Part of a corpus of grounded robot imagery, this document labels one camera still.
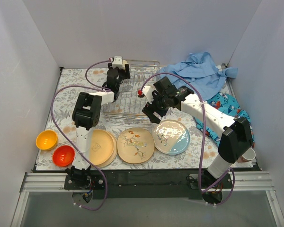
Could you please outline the wire dish rack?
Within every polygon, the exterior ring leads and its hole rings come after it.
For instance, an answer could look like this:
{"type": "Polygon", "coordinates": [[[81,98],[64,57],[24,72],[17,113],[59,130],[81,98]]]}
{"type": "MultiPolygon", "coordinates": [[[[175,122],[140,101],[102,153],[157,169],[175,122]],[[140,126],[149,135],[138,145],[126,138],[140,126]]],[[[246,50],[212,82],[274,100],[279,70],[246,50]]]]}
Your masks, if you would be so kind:
{"type": "Polygon", "coordinates": [[[160,70],[159,61],[127,60],[130,65],[130,78],[125,79],[119,89],[119,97],[103,107],[103,114],[114,123],[150,125],[148,117],[142,112],[146,98],[138,97],[138,90],[146,79],[160,70]]]}

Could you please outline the pink mug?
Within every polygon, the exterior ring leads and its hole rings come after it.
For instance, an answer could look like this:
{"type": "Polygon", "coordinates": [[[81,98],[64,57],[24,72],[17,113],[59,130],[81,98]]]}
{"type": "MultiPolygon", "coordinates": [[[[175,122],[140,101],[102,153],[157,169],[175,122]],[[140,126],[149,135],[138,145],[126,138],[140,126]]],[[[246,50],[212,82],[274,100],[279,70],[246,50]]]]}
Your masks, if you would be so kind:
{"type": "Polygon", "coordinates": [[[256,153],[253,148],[249,148],[238,160],[238,163],[246,163],[256,158],[256,153]]]}

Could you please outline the cream steel tumbler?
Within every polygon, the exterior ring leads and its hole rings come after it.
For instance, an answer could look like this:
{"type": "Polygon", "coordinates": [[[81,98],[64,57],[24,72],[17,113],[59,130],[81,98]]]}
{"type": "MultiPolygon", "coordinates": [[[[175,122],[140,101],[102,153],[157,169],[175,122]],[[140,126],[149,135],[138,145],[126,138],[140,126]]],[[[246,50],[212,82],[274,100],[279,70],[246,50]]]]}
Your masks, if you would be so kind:
{"type": "Polygon", "coordinates": [[[130,64],[127,60],[122,60],[122,67],[125,72],[130,72],[130,64]]]}

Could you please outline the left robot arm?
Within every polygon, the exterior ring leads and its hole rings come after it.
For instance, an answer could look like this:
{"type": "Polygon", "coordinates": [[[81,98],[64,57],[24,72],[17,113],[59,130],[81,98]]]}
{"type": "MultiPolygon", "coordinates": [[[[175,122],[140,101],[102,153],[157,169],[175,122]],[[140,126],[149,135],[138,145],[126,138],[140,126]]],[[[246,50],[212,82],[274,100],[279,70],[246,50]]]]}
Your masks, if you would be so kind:
{"type": "Polygon", "coordinates": [[[101,107],[116,101],[120,85],[125,79],[130,78],[130,65],[126,60],[114,57],[106,62],[106,82],[101,86],[91,83],[97,89],[96,93],[80,92],[72,114],[76,127],[75,146],[78,154],[67,173],[70,180],[81,189],[87,189],[91,185],[91,164],[88,158],[93,130],[99,122],[101,107]]]}

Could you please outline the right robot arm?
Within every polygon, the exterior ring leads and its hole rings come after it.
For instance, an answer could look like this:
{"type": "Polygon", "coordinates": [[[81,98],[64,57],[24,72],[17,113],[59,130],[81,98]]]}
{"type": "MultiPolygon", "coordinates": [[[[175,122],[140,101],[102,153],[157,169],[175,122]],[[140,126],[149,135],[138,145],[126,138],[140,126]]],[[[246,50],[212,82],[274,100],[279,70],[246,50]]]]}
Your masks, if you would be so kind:
{"type": "Polygon", "coordinates": [[[203,129],[210,128],[218,138],[218,156],[206,170],[198,170],[198,184],[204,179],[206,189],[202,193],[221,184],[222,179],[246,151],[252,147],[253,139],[248,119],[229,116],[214,108],[201,97],[200,92],[185,81],[185,85],[176,88],[167,77],[163,77],[148,86],[143,83],[138,90],[138,96],[147,99],[142,112],[148,116],[151,123],[160,123],[168,109],[176,108],[203,122],[203,129]]]}

